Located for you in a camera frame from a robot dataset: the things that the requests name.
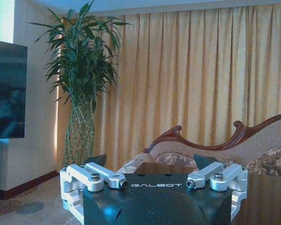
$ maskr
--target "armrest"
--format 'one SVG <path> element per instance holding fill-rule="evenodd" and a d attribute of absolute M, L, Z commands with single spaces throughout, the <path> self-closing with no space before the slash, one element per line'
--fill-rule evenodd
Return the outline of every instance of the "armrest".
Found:
<path fill-rule="evenodd" d="M 134 173 L 136 169 L 143 163 L 154 163 L 153 157 L 148 153 L 140 153 L 133 157 L 130 161 L 125 163 L 119 170 L 118 173 Z"/>

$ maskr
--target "potted plant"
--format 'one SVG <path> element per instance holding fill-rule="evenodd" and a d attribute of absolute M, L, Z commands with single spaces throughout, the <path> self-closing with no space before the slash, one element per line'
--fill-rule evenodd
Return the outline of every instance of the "potted plant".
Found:
<path fill-rule="evenodd" d="M 81 164 L 92 156 L 94 143 L 94 111 L 100 91 L 108 84 L 116 83 L 117 72 L 112 63 L 116 49 L 120 47 L 116 26 L 127 23 L 116 17 L 99 19 L 88 15 L 92 3 L 86 3 L 79 11 L 70 9 L 67 17 L 59 17 L 47 8 L 55 18 L 53 24 L 31 24 L 45 26 L 48 30 L 48 50 L 52 52 L 47 63 L 47 80 L 57 78 L 52 90 L 61 86 L 72 107 L 66 132 L 63 165 Z M 103 39 L 110 38 L 111 45 Z"/>

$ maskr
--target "sofa cushion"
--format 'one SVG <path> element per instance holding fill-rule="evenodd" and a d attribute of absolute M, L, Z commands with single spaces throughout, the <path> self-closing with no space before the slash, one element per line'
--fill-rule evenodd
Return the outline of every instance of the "sofa cushion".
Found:
<path fill-rule="evenodd" d="M 156 158 L 155 162 L 159 164 L 188 166 L 192 168 L 198 168 L 193 158 L 183 156 L 177 153 L 161 154 Z"/>
<path fill-rule="evenodd" d="M 281 146 L 274 148 L 248 163 L 249 173 L 281 176 Z"/>

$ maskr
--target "baseboard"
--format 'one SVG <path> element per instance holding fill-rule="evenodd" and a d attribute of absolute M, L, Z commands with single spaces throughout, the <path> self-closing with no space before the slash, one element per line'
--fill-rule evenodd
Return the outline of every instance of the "baseboard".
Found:
<path fill-rule="evenodd" d="M 47 173 L 43 176 L 40 176 L 38 178 L 35 178 L 31 181 L 28 181 L 26 183 L 23 183 L 19 186 L 16 186 L 12 189 L 9 189 L 7 191 L 3 191 L 3 190 L 0 190 L 0 199 L 9 199 L 15 195 L 18 195 L 20 193 L 22 193 L 23 191 L 26 191 L 30 188 L 33 188 L 34 186 L 36 185 L 39 185 L 47 180 L 50 180 L 51 178 L 53 177 L 56 177 L 56 176 L 59 176 L 59 173 L 56 172 L 56 171 L 52 171 L 50 173 Z"/>

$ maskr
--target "printed logo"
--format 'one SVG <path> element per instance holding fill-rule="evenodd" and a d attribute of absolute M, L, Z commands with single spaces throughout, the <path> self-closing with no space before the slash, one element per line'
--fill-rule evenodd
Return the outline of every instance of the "printed logo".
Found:
<path fill-rule="evenodd" d="M 141 188 L 141 187 L 147 187 L 147 188 L 171 188 L 171 187 L 180 187 L 182 184 L 156 184 L 156 185 L 151 185 L 151 184 L 132 184 L 131 185 L 134 188 Z"/>

